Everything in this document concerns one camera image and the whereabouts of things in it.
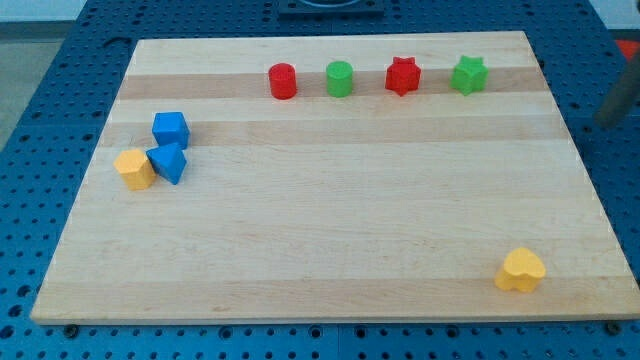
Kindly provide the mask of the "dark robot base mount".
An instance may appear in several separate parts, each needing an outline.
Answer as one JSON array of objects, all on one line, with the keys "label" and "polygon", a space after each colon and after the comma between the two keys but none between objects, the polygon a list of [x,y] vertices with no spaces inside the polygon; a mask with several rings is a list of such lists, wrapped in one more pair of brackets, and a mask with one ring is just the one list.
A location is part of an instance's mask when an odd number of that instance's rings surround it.
[{"label": "dark robot base mount", "polygon": [[279,18],[303,16],[383,15],[383,0],[279,0]]}]

